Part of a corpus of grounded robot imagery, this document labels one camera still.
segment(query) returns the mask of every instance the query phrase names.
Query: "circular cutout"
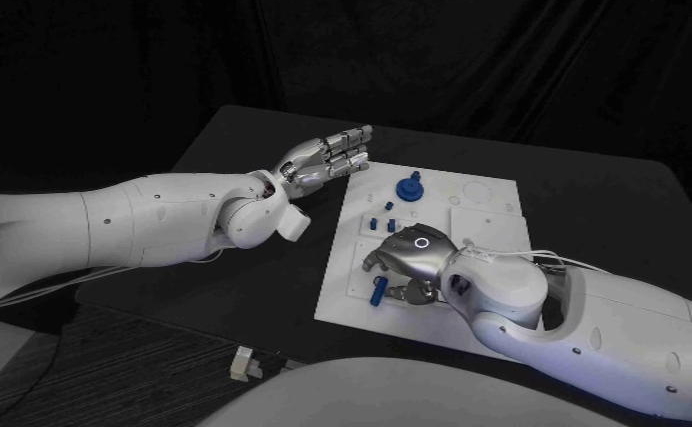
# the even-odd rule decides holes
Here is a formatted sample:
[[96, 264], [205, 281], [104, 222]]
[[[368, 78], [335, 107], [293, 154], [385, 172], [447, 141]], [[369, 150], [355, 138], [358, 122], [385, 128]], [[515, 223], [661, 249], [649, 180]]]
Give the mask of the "circular cutout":
[[430, 240], [426, 237], [420, 237], [416, 239], [414, 244], [420, 249], [424, 249], [430, 245]]
[[493, 198], [493, 191], [486, 184], [475, 181], [465, 185], [465, 195], [472, 202], [488, 204]]

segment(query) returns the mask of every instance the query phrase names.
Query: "gray floor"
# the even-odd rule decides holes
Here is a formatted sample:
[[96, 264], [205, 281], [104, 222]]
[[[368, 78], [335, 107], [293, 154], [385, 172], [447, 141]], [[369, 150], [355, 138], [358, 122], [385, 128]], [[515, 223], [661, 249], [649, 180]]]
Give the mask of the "gray floor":
[[[36, 334], [6, 365], [0, 413], [36, 383], [57, 347], [51, 370], [0, 426], [192, 426], [261, 382], [230, 379], [238, 344], [83, 306], [62, 339]], [[254, 358], [266, 378], [286, 364], [257, 352]]]

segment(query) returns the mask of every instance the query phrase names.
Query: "white plastic board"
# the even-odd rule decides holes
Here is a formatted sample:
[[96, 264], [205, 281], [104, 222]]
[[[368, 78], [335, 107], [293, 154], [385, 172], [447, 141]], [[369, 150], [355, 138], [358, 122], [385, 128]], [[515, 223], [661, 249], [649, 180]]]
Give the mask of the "white plastic board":
[[[393, 271], [365, 272], [362, 261], [391, 235], [390, 219], [395, 219], [397, 231], [419, 222], [436, 227], [459, 247], [470, 239], [491, 249], [531, 250], [517, 183], [378, 162], [369, 164], [371, 169], [349, 179], [315, 318], [509, 360], [480, 344], [462, 316], [444, 302], [413, 306], [384, 298], [374, 307], [369, 299], [375, 277], [387, 277], [390, 286], [406, 285], [410, 279]], [[426, 193], [419, 201], [406, 202], [397, 196], [397, 182], [411, 177], [416, 170]], [[391, 211], [385, 209], [390, 201]]]

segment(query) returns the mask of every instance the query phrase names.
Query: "blue object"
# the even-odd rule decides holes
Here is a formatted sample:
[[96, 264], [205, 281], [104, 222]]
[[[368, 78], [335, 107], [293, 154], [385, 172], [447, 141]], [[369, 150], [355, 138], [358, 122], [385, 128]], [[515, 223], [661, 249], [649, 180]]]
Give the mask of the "blue object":
[[400, 180], [397, 195], [401, 200], [416, 202], [423, 197], [421, 173], [416, 171], [410, 179]]
[[382, 297], [385, 296], [385, 289], [388, 284], [387, 277], [378, 277], [378, 283], [375, 284], [375, 292], [372, 293], [371, 297], [371, 305], [377, 307], [380, 302], [382, 301]]

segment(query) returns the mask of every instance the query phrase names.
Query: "robotic hand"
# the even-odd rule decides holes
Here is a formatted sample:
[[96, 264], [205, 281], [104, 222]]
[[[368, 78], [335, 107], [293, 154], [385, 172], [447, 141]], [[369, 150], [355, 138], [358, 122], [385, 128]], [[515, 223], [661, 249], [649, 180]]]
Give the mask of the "robotic hand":
[[[374, 268], [411, 277], [388, 289], [398, 300], [423, 305], [442, 291], [488, 348], [622, 406], [692, 420], [687, 299], [609, 273], [544, 266], [473, 244], [457, 249], [423, 224], [385, 239], [364, 262]], [[553, 330], [541, 324], [548, 294], [564, 315]]]
[[61, 272], [199, 261], [276, 231], [297, 241], [310, 219], [290, 200], [368, 169], [371, 137], [365, 126], [305, 142], [271, 172], [158, 174], [90, 192], [0, 195], [0, 298]]

